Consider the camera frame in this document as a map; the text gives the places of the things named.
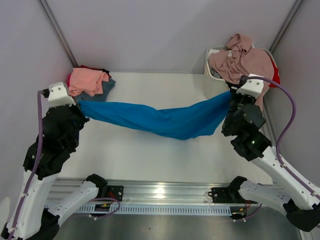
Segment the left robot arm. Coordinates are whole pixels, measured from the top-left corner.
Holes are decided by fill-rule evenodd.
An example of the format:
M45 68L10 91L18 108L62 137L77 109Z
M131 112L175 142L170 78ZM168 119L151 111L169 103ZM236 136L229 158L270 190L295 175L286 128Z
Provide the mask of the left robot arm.
M49 108L39 122L36 142L27 150L23 163L22 199L15 214L4 224L5 240L52 240L62 224L85 203L108 195L108 181L89 175L82 185L57 206L45 204L64 163L79 145L79 133L89 119L78 104Z

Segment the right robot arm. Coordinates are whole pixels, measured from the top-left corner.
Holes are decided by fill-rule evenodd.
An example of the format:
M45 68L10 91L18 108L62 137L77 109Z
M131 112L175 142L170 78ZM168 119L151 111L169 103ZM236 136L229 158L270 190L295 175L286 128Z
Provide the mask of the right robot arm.
M265 171L280 190L253 183L237 176L227 187L228 198L236 203L252 201L285 215L296 228L310 232L320 225L320 189L301 176L285 160L280 160L272 142L260 132L265 124L255 98L230 89L230 107L222 125L222 134L233 136L236 153Z

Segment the blue t shirt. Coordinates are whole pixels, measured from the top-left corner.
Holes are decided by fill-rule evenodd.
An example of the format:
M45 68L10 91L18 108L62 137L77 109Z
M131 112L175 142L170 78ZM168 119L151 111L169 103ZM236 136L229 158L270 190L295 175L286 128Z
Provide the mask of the blue t shirt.
M155 109L125 102L80 101L86 117L133 130L188 140L213 135L228 113L230 92L187 107Z

